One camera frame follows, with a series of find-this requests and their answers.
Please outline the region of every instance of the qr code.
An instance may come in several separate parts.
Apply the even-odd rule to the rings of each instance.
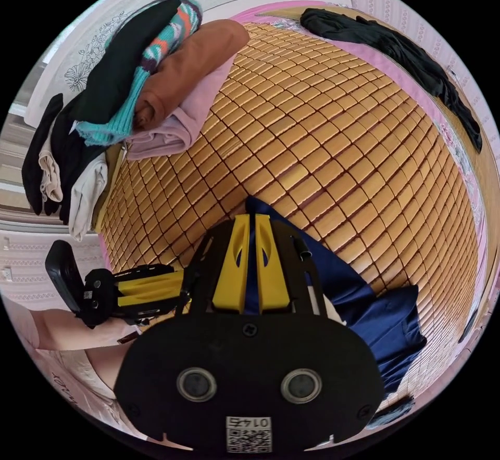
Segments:
[[[271,453],[271,429],[227,429],[228,453]]]

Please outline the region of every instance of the patterned wallpaper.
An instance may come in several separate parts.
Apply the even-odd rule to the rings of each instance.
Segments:
[[[69,235],[10,233],[0,231],[0,292],[32,311],[65,309],[66,304],[45,271],[45,258],[56,239],[69,241],[80,274],[105,267],[97,235],[80,243]]]

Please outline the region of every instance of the pink folded garment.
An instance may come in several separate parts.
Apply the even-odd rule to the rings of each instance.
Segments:
[[[127,157],[142,160],[182,153],[198,139],[220,88],[231,71],[234,56],[200,80],[191,94],[167,117],[160,127],[130,136]]]

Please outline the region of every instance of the printed number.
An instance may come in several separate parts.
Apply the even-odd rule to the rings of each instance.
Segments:
[[[266,429],[270,426],[268,418],[229,417],[228,427],[242,427],[245,429]]]

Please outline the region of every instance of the black clothing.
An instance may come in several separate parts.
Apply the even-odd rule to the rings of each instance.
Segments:
[[[54,161],[59,165],[61,178],[62,202],[59,218],[63,224],[69,221],[69,209],[71,204],[71,189],[78,177],[87,165],[97,158],[103,151],[104,146],[86,146],[83,138],[74,130],[69,134],[74,122],[73,109],[78,104],[83,93],[73,98],[57,116],[52,128],[51,148]],[[45,202],[45,213],[54,214],[59,208],[59,203],[54,201]]]
[[[109,43],[87,78],[74,119],[95,124],[111,120],[130,94],[142,53],[176,15],[180,0],[159,2],[129,20]]]
[[[402,66],[431,96],[438,97],[462,122],[474,148],[481,152],[483,141],[478,123],[458,95],[443,68],[408,37],[361,16],[356,19],[325,9],[306,9],[301,25],[324,39],[366,44]]]
[[[55,95],[48,102],[47,108],[45,108],[42,119],[40,120],[40,124],[31,139],[24,162],[22,163],[22,185],[24,186],[24,192],[26,193],[28,203],[31,205],[31,208],[36,215],[40,215],[43,208],[42,192],[40,190],[43,171],[38,162],[40,150],[42,149],[44,142],[47,140],[51,125],[57,117],[57,114],[61,111],[62,107],[62,94]]]

